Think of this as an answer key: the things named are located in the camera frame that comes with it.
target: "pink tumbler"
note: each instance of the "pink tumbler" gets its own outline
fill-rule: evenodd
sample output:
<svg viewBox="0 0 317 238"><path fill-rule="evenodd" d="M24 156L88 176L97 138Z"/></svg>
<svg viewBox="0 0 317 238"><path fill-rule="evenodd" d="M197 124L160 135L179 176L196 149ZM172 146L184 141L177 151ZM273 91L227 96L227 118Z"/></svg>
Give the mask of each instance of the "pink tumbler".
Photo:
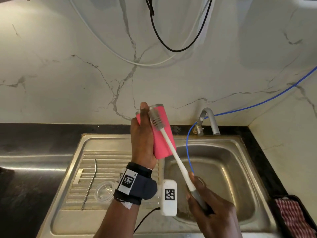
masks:
<svg viewBox="0 0 317 238"><path fill-rule="evenodd" d="M160 113L161 120L164 124L164 129L168 137L170 138L174 148L176 149L175 141L172 135L171 126L170 126L170 123L168 122L168 118L167 118L163 104L152 105L149 108L150 109L155 108ZM139 111L136 113L136 117L137 117L138 123L140 124L141 118L140 118ZM163 159L163 158L166 158L167 156L172 155L172 152L170 148L168 147L162 133L153 127L152 127L152 130L153 130L153 137L154 137L153 154L155 158L158 160L158 159Z"/></svg>

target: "forearm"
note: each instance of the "forearm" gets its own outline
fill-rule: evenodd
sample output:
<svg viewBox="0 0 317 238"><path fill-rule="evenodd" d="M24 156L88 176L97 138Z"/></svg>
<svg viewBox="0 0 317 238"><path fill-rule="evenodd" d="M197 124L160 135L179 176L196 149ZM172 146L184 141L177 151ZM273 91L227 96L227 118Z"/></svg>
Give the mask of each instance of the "forearm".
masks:
<svg viewBox="0 0 317 238"><path fill-rule="evenodd" d="M138 205L128 209L113 200L94 238L132 238L138 211Z"/></svg>

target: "countertop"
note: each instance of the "countertop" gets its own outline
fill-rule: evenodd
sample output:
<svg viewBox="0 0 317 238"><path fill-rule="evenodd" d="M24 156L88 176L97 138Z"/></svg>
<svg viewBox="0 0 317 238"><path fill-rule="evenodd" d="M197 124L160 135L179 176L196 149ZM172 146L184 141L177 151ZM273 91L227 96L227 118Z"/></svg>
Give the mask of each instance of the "countertop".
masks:
<svg viewBox="0 0 317 238"><path fill-rule="evenodd" d="M186 135L190 126L172 126L174 135ZM212 135L211 127L204 127ZM220 126L222 135L241 136L270 196L287 195L248 127ZM0 229L3 237L36 237L64 172L84 133L129 134L129 125L0 124ZM32 168L29 158L45 167ZM16 160L15 165L8 164Z"/></svg>

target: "blue cable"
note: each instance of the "blue cable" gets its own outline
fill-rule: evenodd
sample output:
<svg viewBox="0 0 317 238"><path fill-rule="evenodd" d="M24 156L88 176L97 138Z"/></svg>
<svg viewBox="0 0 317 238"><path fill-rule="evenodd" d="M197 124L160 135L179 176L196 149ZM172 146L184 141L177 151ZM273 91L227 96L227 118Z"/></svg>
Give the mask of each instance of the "blue cable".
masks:
<svg viewBox="0 0 317 238"><path fill-rule="evenodd" d="M240 109L237 109L237 110L233 110L233 111L228 111L228 112L224 112L224 113L220 113L220 114L216 114L215 116L220 116L220 115L225 115L225 114L231 114L231 113L235 113L235 112L239 112L239 111L242 111L242 110L246 110L246 109L249 109L249 108L254 108L256 106L259 106L261 104L264 104L264 103L267 103L268 101L271 101L275 98L277 98L278 96L281 96L282 94L286 93L287 91L289 91L291 88L294 88L296 85L298 85L300 82L302 82L304 79L306 79L308 76L310 76L313 72L315 72L317 70L317 66L315 68L313 68L309 73L307 73L304 77L302 77L300 80L298 80L296 83L294 83L292 86L290 86L289 88L285 89L284 91L280 92L279 94L273 96L272 98L269 98L263 102L260 102L258 104L255 104L255 105L252 105L252 106L249 106L249 107L246 107L246 108L240 108ZM191 128L189 129L188 133L187 133L187 137L186 137L186 152L187 152L187 158L188 158L188 163L189 163L189 166L191 167L191 170L192 172L194 172L193 170L193 167L192 167L192 164L191 164L191 161L189 160L189 154L188 154L188 137L189 137L189 133L191 132L192 128L197 124L197 122L195 122Z"/></svg>

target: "brush head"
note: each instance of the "brush head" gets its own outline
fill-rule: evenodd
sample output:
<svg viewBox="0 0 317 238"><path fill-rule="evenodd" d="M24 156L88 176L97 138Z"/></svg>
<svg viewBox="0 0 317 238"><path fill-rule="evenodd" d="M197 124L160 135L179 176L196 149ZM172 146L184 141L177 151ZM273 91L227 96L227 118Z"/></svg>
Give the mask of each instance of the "brush head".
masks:
<svg viewBox="0 0 317 238"><path fill-rule="evenodd" d="M164 123L162 122L161 115L157 109L155 108L150 109L149 117L151 119L152 125L158 131L160 131L162 128L165 127Z"/></svg>

